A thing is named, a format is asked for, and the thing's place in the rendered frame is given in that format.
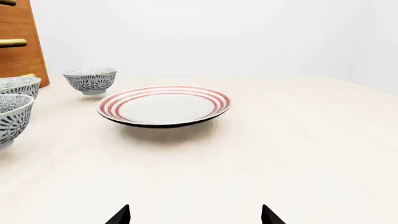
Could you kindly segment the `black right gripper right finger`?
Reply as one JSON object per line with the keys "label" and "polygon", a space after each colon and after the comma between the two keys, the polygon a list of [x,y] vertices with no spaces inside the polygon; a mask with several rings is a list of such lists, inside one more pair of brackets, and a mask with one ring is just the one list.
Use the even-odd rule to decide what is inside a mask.
{"label": "black right gripper right finger", "polygon": [[262,224],[286,224],[267,205],[262,205]]}

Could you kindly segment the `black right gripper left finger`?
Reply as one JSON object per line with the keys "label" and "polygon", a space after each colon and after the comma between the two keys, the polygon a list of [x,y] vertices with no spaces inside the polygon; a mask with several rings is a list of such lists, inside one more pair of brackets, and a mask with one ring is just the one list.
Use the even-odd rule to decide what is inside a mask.
{"label": "black right gripper left finger", "polygon": [[129,205],[123,206],[114,216],[112,216],[105,224],[130,224],[131,214]]}

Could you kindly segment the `red striped white plate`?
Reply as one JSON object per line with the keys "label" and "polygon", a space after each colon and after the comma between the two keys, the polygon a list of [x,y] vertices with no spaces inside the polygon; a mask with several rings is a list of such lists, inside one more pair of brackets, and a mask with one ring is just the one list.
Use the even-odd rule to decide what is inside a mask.
{"label": "red striped white plate", "polygon": [[103,98],[99,115],[140,128],[179,128],[226,113],[231,99],[224,93],[194,86],[166,85],[124,90]]}

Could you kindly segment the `black patterned white bowl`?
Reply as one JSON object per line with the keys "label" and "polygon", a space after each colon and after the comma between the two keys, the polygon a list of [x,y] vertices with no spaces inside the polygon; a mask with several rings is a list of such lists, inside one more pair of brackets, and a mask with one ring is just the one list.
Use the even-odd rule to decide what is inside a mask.
{"label": "black patterned white bowl", "polygon": [[25,130],[34,100],[29,95],[0,95],[0,151],[12,145]]}
{"label": "black patterned white bowl", "polygon": [[67,82],[84,95],[93,96],[106,93],[113,85],[117,70],[109,67],[74,68],[63,72]]}
{"label": "black patterned white bowl", "polygon": [[0,95],[29,95],[36,98],[41,79],[37,77],[0,78]]}

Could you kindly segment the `wooden rack with pegs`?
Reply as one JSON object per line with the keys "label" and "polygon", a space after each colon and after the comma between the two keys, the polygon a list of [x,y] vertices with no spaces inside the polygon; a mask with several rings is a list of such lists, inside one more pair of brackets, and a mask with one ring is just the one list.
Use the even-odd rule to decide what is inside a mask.
{"label": "wooden rack with pegs", "polygon": [[17,0],[12,6],[0,5],[0,39],[25,39],[24,47],[0,48],[0,78],[33,73],[40,87],[49,85],[39,35],[30,0]]}

